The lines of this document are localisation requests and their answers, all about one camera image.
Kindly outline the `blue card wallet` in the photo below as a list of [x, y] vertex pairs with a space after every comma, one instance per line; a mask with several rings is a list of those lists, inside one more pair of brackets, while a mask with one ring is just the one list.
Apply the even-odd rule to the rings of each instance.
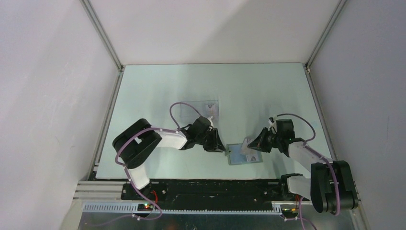
[[242, 151], [242, 144], [228, 144], [226, 147], [225, 156], [228, 160], [228, 165], [243, 165], [262, 163], [262, 154], [259, 151], [248, 149], [250, 153], [245, 154]]

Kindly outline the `clear acrylic card holder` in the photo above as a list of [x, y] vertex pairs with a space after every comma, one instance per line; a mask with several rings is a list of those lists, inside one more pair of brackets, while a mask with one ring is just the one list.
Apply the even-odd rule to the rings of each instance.
[[[206, 100], [206, 101], [182, 101], [195, 108], [202, 116], [205, 116], [205, 105], [206, 104], [218, 104], [218, 100]], [[193, 108], [185, 104], [180, 105], [180, 118], [182, 121], [194, 121], [197, 118], [197, 112]]]

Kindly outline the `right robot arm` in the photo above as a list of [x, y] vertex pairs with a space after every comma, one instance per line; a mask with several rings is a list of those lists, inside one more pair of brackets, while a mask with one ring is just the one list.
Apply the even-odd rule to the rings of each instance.
[[310, 172], [310, 178], [300, 173], [282, 175], [278, 188], [282, 199], [291, 200], [299, 195], [310, 200], [318, 213], [333, 215], [359, 206], [351, 168], [346, 161], [328, 158], [310, 147], [308, 140], [297, 138], [291, 119], [271, 117], [269, 124], [248, 142], [247, 148], [264, 153], [276, 149]]

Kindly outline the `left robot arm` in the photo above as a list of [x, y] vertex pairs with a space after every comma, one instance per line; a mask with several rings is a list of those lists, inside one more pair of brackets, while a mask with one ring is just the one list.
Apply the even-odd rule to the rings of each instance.
[[116, 151], [115, 162], [124, 168], [133, 194], [139, 199], [151, 195], [150, 178], [145, 162], [156, 148], [188, 150], [200, 145], [207, 152], [225, 152], [218, 129], [212, 120], [198, 117], [192, 124], [176, 130], [153, 127], [141, 118], [119, 134], [112, 143]]

